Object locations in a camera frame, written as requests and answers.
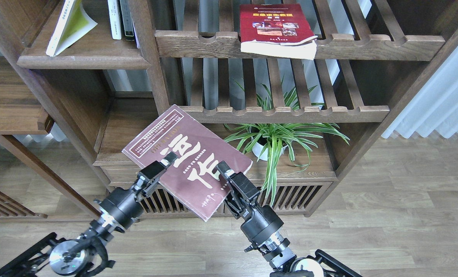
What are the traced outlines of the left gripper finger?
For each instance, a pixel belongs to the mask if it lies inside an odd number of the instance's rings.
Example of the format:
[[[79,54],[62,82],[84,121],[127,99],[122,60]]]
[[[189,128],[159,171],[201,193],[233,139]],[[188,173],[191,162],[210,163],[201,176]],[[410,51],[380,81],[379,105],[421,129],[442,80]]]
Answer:
[[[171,151],[160,161],[160,163],[163,165],[164,168],[167,169],[171,165],[173,165],[177,159],[178,156],[176,155],[176,153]]]

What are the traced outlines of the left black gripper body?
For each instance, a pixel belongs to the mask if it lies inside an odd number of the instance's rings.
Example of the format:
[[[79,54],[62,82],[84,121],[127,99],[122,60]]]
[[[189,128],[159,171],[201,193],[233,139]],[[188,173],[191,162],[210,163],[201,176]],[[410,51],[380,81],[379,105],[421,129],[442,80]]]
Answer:
[[[116,188],[99,204],[101,216],[94,221],[94,227],[105,231],[127,230],[143,214],[141,200],[152,195],[167,169],[168,161],[154,161],[138,172],[129,189]]]

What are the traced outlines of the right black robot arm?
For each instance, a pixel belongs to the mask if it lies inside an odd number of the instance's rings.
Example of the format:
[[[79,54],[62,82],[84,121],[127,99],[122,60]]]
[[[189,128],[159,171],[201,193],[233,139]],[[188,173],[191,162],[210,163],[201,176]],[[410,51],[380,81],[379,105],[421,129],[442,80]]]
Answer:
[[[289,240],[280,234],[283,221],[269,205],[259,205],[260,191],[243,172],[234,172],[226,162],[217,170],[230,187],[224,200],[236,219],[244,219],[241,231],[250,245],[245,252],[259,251],[270,264],[272,277],[357,277],[359,274],[326,252],[318,249],[315,256],[298,257]]]

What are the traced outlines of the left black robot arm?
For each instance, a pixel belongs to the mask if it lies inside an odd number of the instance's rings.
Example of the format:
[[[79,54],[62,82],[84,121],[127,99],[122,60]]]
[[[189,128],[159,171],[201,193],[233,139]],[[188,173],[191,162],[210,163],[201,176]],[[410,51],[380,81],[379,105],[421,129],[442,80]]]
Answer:
[[[115,265],[108,258],[106,244],[113,239],[113,231],[125,233],[144,212],[141,201],[152,195],[160,177],[177,159],[169,152],[164,159],[154,161],[138,172],[129,189],[116,188],[99,201],[101,215],[74,240],[57,239],[50,233],[0,268],[0,277],[35,277],[49,264],[61,276],[92,277]]]

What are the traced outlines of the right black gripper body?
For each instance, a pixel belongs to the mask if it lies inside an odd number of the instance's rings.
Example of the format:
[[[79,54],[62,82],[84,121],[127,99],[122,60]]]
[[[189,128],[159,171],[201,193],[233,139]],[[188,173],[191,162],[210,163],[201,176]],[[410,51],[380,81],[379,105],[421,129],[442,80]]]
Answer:
[[[260,206],[259,190],[243,173],[226,172],[231,191],[225,204],[236,218],[244,219],[241,230],[251,243],[251,249],[276,249],[284,239],[279,234],[283,221],[269,206]]]

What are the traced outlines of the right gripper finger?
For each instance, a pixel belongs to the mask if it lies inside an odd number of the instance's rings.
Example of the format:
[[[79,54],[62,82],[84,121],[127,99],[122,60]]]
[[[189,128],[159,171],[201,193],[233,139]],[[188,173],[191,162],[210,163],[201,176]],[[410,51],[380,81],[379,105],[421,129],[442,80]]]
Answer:
[[[234,170],[231,169],[225,161],[221,161],[220,163],[218,163],[218,165],[216,165],[216,169],[218,170],[220,175],[224,177],[225,180],[229,180],[233,175],[235,175]]]

